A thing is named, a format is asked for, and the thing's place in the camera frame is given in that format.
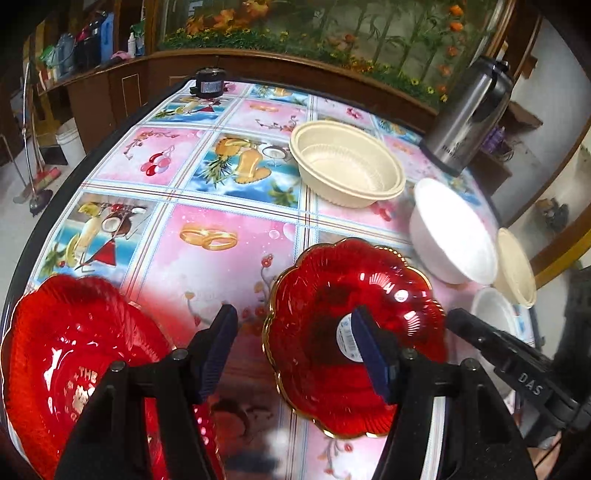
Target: bowl rim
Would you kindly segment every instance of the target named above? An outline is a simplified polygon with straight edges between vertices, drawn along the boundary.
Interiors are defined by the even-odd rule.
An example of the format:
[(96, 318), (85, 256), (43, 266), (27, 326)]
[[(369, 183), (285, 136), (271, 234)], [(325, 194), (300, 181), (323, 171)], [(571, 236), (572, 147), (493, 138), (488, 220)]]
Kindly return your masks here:
[[(457, 202), (458, 205), (462, 205), (462, 207), (460, 207), (460, 208), (464, 209), (464, 211), (467, 213), (467, 215), (472, 217), (472, 219), (476, 220), (476, 224), (479, 225), (480, 231), (482, 233), (484, 233), (482, 238), (484, 240), (484, 243), (486, 244), (486, 249), (488, 250), (488, 254), (491, 256), (491, 260), (492, 260), (491, 261), (492, 273), (488, 277), (483, 278), (485, 275), (476, 275), (479, 278), (475, 278), (475, 275), (471, 275), (471, 274), (466, 273), (466, 269), (465, 269), (464, 265), (458, 264), (456, 261), (451, 259), (449, 257), (449, 255), (447, 254), (447, 252), (440, 246), (439, 242), (437, 242), (436, 236), (433, 234), (432, 226), (430, 226), (428, 224), (428, 222), (425, 221), (425, 217), (423, 215), (424, 205), (422, 205), (424, 202), (420, 199), (422, 190), (424, 190), (425, 188), (432, 189), (434, 187), (437, 189), (440, 189), (440, 191), (442, 191), (442, 192), (447, 191), (446, 194), (449, 195), (449, 198), (454, 198), (454, 201)], [(462, 199), (462, 197), (460, 197), (456, 192), (454, 192), (451, 188), (447, 187), (446, 185), (444, 185), (442, 182), (440, 182), (438, 180), (434, 180), (434, 179), (430, 179), (430, 178), (421, 179), (420, 181), (417, 182), (417, 184), (415, 185), (415, 188), (414, 188), (414, 198), (415, 198), (415, 208), (418, 209), (418, 212), (421, 217), (421, 221), (425, 225), (425, 228), (427, 229), (427, 231), (429, 232), (429, 234), (433, 238), (433, 241), (436, 243), (439, 250), (443, 253), (443, 255), (445, 255), (447, 260), (454, 266), (454, 268), (456, 268), (464, 277), (466, 277), (470, 281), (474, 281), (474, 282), (479, 283), (484, 286), (491, 285), (495, 281), (495, 279), (498, 275), (499, 258), (496, 253), (495, 244), (494, 244), (493, 240), (491, 239), (491, 236), (489, 235), (488, 231), (486, 230), (484, 223), (482, 223), (482, 220), (480, 220), (480, 218), (478, 217), (476, 212), (472, 209), (472, 207), (470, 207), (470, 205), (468, 205), (468, 203), (464, 199)]]
[[(517, 315), (515, 314), (515, 310), (513, 309), (513, 305), (511, 305), (511, 302), (495, 287), (484, 287), (476, 292), (476, 295), (474, 295), (474, 298), (472, 299), (472, 304), (470, 305), (470, 313), (472, 315), (478, 317), (476, 312), (477, 312), (477, 309), (480, 305), (480, 302), (482, 301), (482, 299), (485, 296), (496, 297), (496, 299), (498, 300), (499, 307), (502, 309), (503, 313), (509, 314), (509, 315), (507, 315), (507, 318), (510, 317), (513, 320), (515, 320)], [(511, 335), (513, 335), (514, 337), (517, 337), (518, 332), (517, 332), (517, 327), (515, 325), (515, 322), (514, 321), (508, 322), (508, 324), (509, 324), (509, 333)]]
[[(427, 287), (429, 289), (429, 291), (431, 293), (433, 293), (433, 286), (431, 285), (431, 282), (429, 281), (429, 279), (427, 278), (427, 276), (421, 272), (420, 270), (411, 267), (410, 265), (408, 265), (407, 260), (400, 254), (398, 253), (398, 251), (396, 251), (395, 249), (391, 248), (391, 247), (387, 247), (385, 245), (372, 245), (371, 243), (369, 243), (367, 240), (364, 240), (362, 238), (358, 238), (358, 237), (347, 237), (347, 238), (343, 238), (337, 242), (335, 242), (334, 244), (328, 243), (328, 242), (324, 242), (324, 243), (319, 243), (319, 244), (314, 244), (311, 245), (310, 247), (306, 248), (302, 253), (300, 253), (300, 255), (298, 256), (298, 258), (296, 259), (295, 263), (285, 269), (275, 280), (275, 283), (273, 284), (273, 287), (271, 289), (271, 295), (269, 298), (269, 313), (267, 314), (267, 318), (265, 319), (265, 322), (263, 324), (263, 329), (262, 329), (262, 351), (263, 353), (267, 356), (267, 360), (269, 360), (269, 363), (271, 364), (271, 367), (273, 368), (273, 373), (274, 373), (274, 377), (275, 377), (275, 385), (277, 388), (277, 392), (279, 393), (279, 395), (281, 396), (281, 398), (283, 398), (283, 400), (287, 403), (287, 405), (289, 406), (289, 408), (291, 408), (293, 410), (293, 412), (295, 412), (298, 416), (310, 420), (314, 425), (316, 425), (316, 427), (318, 427), (326, 436), (330, 437), (330, 438), (334, 438), (337, 440), (352, 440), (352, 439), (356, 439), (356, 438), (360, 438), (360, 437), (369, 437), (369, 438), (376, 438), (376, 437), (385, 437), (388, 435), (388, 432), (386, 433), (374, 433), (374, 432), (359, 432), (353, 435), (341, 435), (338, 433), (335, 433), (331, 430), (329, 430), (326, 425), (324, 425), (322, 423), (322, 421), (313, 416), (310, 415), (309, 413), (304, 412), (302, 409), (300, 409), (297, 405), (295, 405), (291, 399), (289, 398), (289, 396), (287, 395), (287, 392), (285, 390), (285, 387), (283, 385), (283, 380), (281, 378), (281, 371), (279, 370), (279, 368), (277, 367), (277, 364), (275, 363), (275, 360), (273, 359), (273, 354), (271, 352), (271, 347), (269, 346), (269, 330), (271, 329), (271, 325), (273, 323), (273, 320), (275, 319), (275, 298), (277, 296), (277, 290), (279, 285), (281, 284), (281, 282), (285, 279), (285, 277), (292, 271), (298, 269), (301, 264), (303, 263), (303, 261), (306, 259), (306, 257), (314, 250), (316, 249), (320, 249), (320, 248), (335, 248), (337, 245), (344, 243), (346, 241), (350, 241), (350, 240), (358, 240), (358, 241), (362, 241), (363, 243), (369, 245), (371, 248), (375, 248), (378, 250), (386, 250), (394, 255), (396, 255), (404, 264), (405, 268), (408, 268), (409, 270), (417, 273), (418, 275), (421, 276), (421, 278), (425, 281), (425, 283), (427, 284)], [(430, 302), (432, 302), (440, 311), (443, 315), (445, 315), (445, 311), (443, 310), (443, 307), (441, 306), (441, 304), (435, 300), (435, 299), (430, 299)]]
[[(395, 183), (394, 187), (390, 188), (389, 190), (384, 190), (381, 192), (370, 193), (364, 190), (354, 189), (351, 188), (349, 185), (341, 183), (339, 181), (333, 180), (323, 173), (317, 171), (302, 155), (302, 152), (297, 144), (298, 138), (303, 131), (310, 130), (310, 129), (341, 129), (345, 130), (348, 134), (357, 135), (360, 139), (363, 139), (366, 142), (372, 143), (376, 148), (380, 149), (384, 155), (391, 160), (392, 165), (394, 166), (397, 174), (398, 180)], [(315, 120), (306, 122), (304, 124), (298, 125), (294, 131), (291, 133), (289, 147), (293, 157), (295, 158), (298, 165), (303, 168), (306, 172), (308, 172), (313, 177), (320, 180), (322, 183), (328, 185), (329, 187), (338, 190), (343, 193), (347, 193), (349, 195), (363, 198), (365, 200), (388, 200), (393, 199), (400, 195), (404, 190), (406, 185), (407, 177), (402, 167), (402, 164), (398, 157), (394, 155), (390, 150), (386, 147), (386, 145), (378, 140), (377, 138), (372, 137), (368, 133), (364, 132), (360, 128), (353, 127), (352, 125), (345, 125), (341, 124), (340, 122), (335, 122), (331, 120)]]
[[(530, 287), (532, 287), (532, 295), (529, 298), (525, 298), (525, 295), (519, 288), (519, 285), (516, 282), (511, 281), (510, 276), (507, 275), (506, 262), (504, 261), (504, 256), (502, 255), (502, 244), (507, 245), (508, 247), (512, 248), (514, 252), (517, 253), (517, 255), (519, 256), (519, 261), (521, 261), (522, 266), (527, 270), (528, 282), (530, 284)], [(525, 254), (525, 251), (523, 250), (520, 241), (517, 239), (515, 235), (513, 235), (513, 233), (511, 233), (511, 231), (508, 228), (499, 228), (499, 232), (496, 236), (496, 245), (499, 258), (499, 270), (505, 278), (507, 286), (519, 302), (519, 305), (524, 306), (528, 309), (531, 308), (535, 304), (535, 301), (538, 297), (538, 291), (536, 289), (535, 276), (534, 271), (531, 268), (530, 259), (527, 258), (527, 255)]]

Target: white bowl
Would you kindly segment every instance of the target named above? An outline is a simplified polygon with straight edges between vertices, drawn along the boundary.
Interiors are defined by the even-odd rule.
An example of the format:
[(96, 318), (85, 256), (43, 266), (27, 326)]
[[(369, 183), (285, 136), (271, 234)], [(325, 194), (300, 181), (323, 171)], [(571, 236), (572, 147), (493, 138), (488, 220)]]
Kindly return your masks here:
[(402, 193), (406, 176), (387, 147), (359, 128), (320, 120), (295, 128), (290, 150), (303, 182), (337, 205), (363, 208)]
[[(492, 325), (494, 328), (508, 332), (513, 336), (517, 336), (517, 327), (515, 325), (515, 312), (509, 300), (507, 300), (501, 292), (492, 287), (483, 288), (476, 293), (470, 313), (477, 316), (483, 322)], [(505, 398), (511, 391), (505, 382), (503, 382), (495, 373), (495, 367), (490, 364), (480, 352), (472, 345), (456, 337), (456, 360), (460, 363), (465, 358), (476, 358), (482, 368), (486, 371), (496, 389), (501, 396)]]
[(462, 198), (442, 183), (422, 179), (414, 188), (416, 207), (410, 237), (423, 264), (440, 280), (490, 285), (496, 278), (495, 246)]
[(506, 228), (499, 229), (496, 238), (499, 273), (495, 288), (513, 305), (532, 308), (537, 297), (534, 273), (519, 240)]

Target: aquarium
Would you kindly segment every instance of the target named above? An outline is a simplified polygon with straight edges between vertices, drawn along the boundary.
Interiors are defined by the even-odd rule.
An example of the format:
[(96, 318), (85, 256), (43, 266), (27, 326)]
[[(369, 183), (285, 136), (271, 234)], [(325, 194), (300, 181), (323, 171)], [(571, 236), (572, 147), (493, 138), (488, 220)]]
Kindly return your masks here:
[(158, 48), (242, 48), (363, 73), (439, 108), (508, 0), (165, 0)]

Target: printed tablecloth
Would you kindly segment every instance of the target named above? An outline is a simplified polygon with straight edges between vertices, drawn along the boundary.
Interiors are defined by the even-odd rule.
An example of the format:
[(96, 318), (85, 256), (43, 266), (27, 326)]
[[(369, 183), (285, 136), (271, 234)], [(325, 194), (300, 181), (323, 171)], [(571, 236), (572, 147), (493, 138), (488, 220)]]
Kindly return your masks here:
[[(199, 100), (187, 82), (121, 138), (80, 185), (55, 223), (27, 285), (54, 273), (99, 275), (158, 322), (177, 346), (207, 328), (223, 303), (241, 321), (213, 402), (220, 452), (230, 480), (369, 480), (384, 439), (341, 441), (298, 418), (277, 394), (261, 351), (261, 329), (277, 275), (318, 242), (348, 236), (399, 251), (426, 273), (447, 310), (465, 304), (476, 284), (443, 284), (420, 264), (408, 236), (413, 188), (425, 177), (461, 195), (491, 236), (498, 228), (465, 171), (452, 178), (432, 165), (420, 137), (365, 111), (283, 87), (229, 82), (218, 99)], [(393, 201), (362, 210), (318, 198), (300, 181), (291, 132), (331, 119), (378, 137), (408, 177)], [(215, 239), (203, 242), (200, 232)], [(520, 338), (531, 326), (517, 317)], [(435, 478), (445, 399), (433, 410), (422, 478)]]

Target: red glass bowl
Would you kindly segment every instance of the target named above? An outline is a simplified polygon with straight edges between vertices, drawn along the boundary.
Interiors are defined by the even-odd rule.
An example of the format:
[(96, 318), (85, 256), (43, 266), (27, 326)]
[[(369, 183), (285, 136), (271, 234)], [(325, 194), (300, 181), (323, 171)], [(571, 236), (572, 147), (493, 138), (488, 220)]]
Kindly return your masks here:
[[(24, 296), (2, 343), (2, 374), (8, 416), (37, 473), (53, 478), (82, 408), (111, 362), (156, 362), (172, 347), (152, 319), (102, 278), (55, 275)], [(198, 406), (195, 413), (223, 478), (209, 408)], [(168, 478), (153, 399), (146, 400), (146, 425), (154, 478)]]
[(386, 435), (395, 414), (348, 348), (346, 316), (359, 305), (403, 346), (435, 361), (447, 358), (443, 309), (428, 279), (399, 253), (357, 238), (303, 252), (274, 285), (263, 349), (285, 401), (342, 439)]

